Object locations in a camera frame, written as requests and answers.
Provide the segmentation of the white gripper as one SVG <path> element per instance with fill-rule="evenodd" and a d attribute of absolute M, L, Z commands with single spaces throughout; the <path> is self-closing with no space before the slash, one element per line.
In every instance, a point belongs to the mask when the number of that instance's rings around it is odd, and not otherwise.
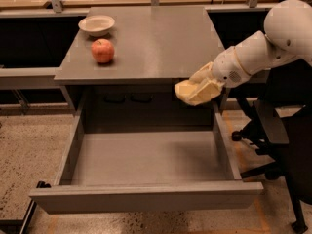
<path fill-rule="evenodd" d="M 191 82 L 186 102 L 190 105 L 209 102 L 221 94 L 223 86 L 236 88 L 250 78 L 251 75 L 238 60 L 235 47 L 231 46 L 220 53 L 214 62 L 208 62 L 189 78 Z"/>

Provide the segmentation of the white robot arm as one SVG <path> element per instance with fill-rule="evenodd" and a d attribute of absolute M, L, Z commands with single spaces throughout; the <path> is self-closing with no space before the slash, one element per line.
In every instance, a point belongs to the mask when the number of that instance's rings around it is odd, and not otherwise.
<path fill-rule="evenodd" d="M 287 0 L 271 8 L 264 30 L 221 52 L 215 60 L 194 73 L 189 81 L 196 88 L 186 102 L 198 105 L 235 88 L 253 75 L 304 59 L 312 62 L 312 6 Z"/>

